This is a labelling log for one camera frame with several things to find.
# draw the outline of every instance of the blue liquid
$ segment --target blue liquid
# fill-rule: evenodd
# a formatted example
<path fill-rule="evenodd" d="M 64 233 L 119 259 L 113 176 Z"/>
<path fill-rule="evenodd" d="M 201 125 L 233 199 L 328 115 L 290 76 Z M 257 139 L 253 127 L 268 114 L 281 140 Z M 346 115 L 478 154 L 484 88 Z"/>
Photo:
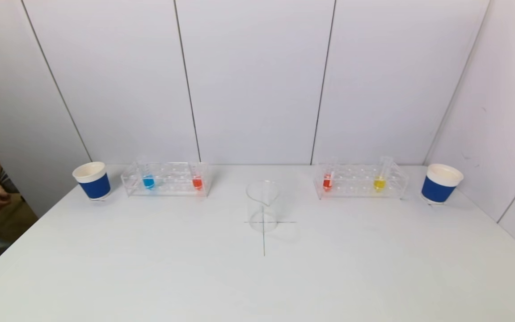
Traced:
<path fill-rule="evenodd" d="M 143 183 L 144 183 L 144 187 L 147 189 L 154 188 L 154 177 L 152 177 L 151 174 L 143 175 Z"/>

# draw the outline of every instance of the yellow liquid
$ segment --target yellow liquid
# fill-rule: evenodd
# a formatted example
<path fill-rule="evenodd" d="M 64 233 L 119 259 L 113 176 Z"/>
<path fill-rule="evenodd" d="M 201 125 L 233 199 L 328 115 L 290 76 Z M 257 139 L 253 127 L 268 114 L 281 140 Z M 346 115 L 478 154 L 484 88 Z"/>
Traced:
<path fill-rule="evenodd" d="M 384 187 L 387 185 L 387 181 L 383 177 L 376 177 L 375 182 L 373 183 L 375 186 L 375 190 L 377 192 L 382 191 Z"/>

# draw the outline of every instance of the test tube with blue liquid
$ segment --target test tube with blue liquid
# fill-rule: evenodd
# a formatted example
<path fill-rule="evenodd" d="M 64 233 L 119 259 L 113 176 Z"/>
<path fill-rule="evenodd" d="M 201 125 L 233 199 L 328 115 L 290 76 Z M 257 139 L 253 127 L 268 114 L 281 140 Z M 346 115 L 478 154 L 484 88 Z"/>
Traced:
<path fill-rule="evenodd" d="M 137 160 L 141 177 L 143 177 L 143 184 L 146 189 L 152 190 L 155 187 L 154 175 L 152 175 L 150 163 L 144 157 L 139 157 Z"/>

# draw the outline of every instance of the red liquid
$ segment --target red liquid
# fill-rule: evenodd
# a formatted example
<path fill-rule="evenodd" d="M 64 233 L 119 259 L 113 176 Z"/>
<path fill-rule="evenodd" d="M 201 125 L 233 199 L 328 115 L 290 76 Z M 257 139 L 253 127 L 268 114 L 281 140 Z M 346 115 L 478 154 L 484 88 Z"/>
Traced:
<path fill-rule="evenodd" d="M 325 177 L 323 178 L 323 189 L 325 189 L 325 191 L 329 191 L 332 187 L 331 174 L 325 174 Z"/>
<path fill-rule="evenodd" d="M 202 178 L 192 179 L 192 185 L 194 185 L 194 188 L 197 190 L 202 190 Z"/>

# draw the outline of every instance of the test tube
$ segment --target test tube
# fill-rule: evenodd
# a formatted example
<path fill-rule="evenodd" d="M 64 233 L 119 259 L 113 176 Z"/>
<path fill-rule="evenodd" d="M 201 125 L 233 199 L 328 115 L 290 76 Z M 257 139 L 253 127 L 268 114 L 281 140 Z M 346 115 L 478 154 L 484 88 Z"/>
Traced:
<path fill-rule="evenodd" d="M 323 177 L 323 190 L 329 191 L 333 188 L 333 176 L 335 176 L 335 171 L 333 171 L 333 167 L 329 167 Z"/>
<path fill-rule="evenodd" d="M 204 183 L 202 182 L 202 174 L 200 173 L 200 169 L 196 165 L 190 165 L 190 174 L 192 175 L 192 185 L 196 190 L 202 190 Z"/>
<path fill-rule="evenodd" d="M 337 167 L 337 157 L 331 157 L 328 161 L 328 165 L 325 168 L 325 174 L 323 175 L 323 190 L 330 191 L 333 188 L 333 178 L 335 177 L 335 167 Z"/>
<path fill-rule="evenodd" d="M 381 157 L 380 158 L 380 168 L 379 172 L 375 176 L 375 190 L 377 192 L 383 191 L 383 189 L 387 186 L 387 178 L 391 173 L 391 168 L 393 167 L 393 158 L 392 157 Z"/>
<path fill-rule="evenodd" d="M 152 190 L 155 186 L 154 176 L 152 175 L 150 164 L 146 161 L 145 157 L 137 159 L 141 177 L 143 177 L 143 184 L 146 189 Z"/>

